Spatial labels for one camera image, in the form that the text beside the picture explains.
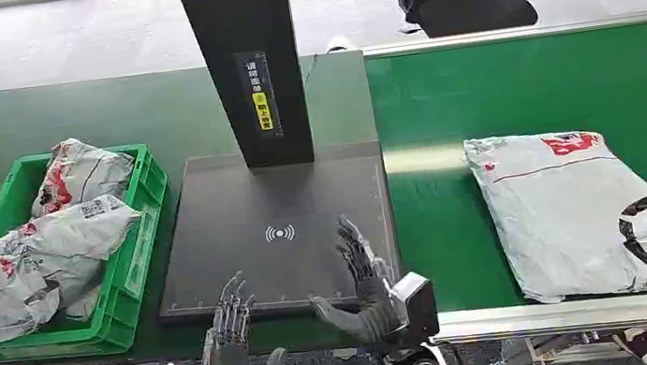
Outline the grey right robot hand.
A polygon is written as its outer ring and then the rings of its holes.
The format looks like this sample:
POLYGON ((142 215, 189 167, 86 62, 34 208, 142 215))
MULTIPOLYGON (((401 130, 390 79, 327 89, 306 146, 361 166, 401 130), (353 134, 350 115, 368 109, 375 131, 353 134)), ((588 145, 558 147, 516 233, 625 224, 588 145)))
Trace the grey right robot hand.
POLYGON ((317 317, 365 344, 381 343, 402 326, 390 297, 390 266, 377 256, 355 224, 339 216, 336 251, 352 274, 360 307, 354 314, 340 310, 325 298, 312 297, 317 317))

